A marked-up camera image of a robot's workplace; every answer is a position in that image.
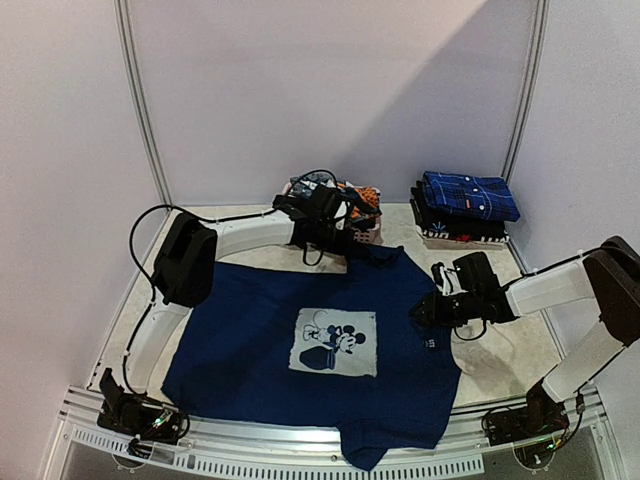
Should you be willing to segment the navy blue Mickey t-shirt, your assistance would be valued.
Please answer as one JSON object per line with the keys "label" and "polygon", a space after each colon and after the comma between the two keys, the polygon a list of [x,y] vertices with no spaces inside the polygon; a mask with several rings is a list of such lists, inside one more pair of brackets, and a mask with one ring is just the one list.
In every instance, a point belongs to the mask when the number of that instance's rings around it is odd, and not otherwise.
{"label": "navy blue Mickey t-shirt", "polygon": [[461,375],[450,332],[409,315],[434,289],[399,247],[366,247],[342,273],[219,263],[162,393],[199,417],[335,428],[362,470],[391,449],[432,449]]}

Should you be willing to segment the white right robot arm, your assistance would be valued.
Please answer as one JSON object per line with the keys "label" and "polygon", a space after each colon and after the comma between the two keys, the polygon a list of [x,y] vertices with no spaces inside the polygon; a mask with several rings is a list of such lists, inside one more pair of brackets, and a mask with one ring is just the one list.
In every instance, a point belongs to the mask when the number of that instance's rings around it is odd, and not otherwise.
{"label": "white right robot arm", "polygon": [[506,324],[538,312],[584,313],[582,338],[527,393],[517,427],[537,436],[555,407],[597,377],[639,339],[639,255],[621,236],[502,284],[483,252],[432,268],[436,288],[411,309],[413,321],[456,329],[471,320]]}

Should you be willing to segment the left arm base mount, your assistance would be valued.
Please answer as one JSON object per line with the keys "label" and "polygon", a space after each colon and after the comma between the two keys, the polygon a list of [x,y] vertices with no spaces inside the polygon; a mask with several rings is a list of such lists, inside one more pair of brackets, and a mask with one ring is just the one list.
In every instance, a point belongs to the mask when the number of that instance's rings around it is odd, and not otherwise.
{"label": "left arm base mount", "polygon": [[103,403],[97,426],[130,438],[129,455],[148,460],[156,443],[177,445],[191,427],[190,417],[175,406],[149,397],[127,393],[106,368],[99,381]]}

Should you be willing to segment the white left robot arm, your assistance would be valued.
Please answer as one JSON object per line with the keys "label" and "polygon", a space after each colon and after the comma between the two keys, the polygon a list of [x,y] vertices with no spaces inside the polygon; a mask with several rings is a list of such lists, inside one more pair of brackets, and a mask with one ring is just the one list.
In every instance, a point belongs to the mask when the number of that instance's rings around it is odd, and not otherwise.
{"label": "white left robot arm", "polygon": [[142,274],[151,299],[125,347],[122,377],[134,395],[146,393],[158,359],[179,323],[212,291],[217,261],[267,246],[296,246],[344,254],[354,235],[347,228],[356,206],[354,190],[318,185],[309,197],[275,197],[270,209],[205,218],[183,207],[153,261]]}

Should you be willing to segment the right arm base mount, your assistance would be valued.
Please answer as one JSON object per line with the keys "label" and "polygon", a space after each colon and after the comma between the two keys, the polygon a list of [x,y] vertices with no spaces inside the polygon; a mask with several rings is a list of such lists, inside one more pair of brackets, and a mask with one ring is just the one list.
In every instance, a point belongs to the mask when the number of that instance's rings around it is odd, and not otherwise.
{"label": "right arm base mount", "polygon": [[523,468],[535,472],[547,469],[555,454],[567,446],[581,427],[585,400],[577,391],[574,427],[563,402],[554,402],[544,392],[529,392],[526,405],[498,407],[487,411],[481,427],[490,446],[513,444],[513,455]]}

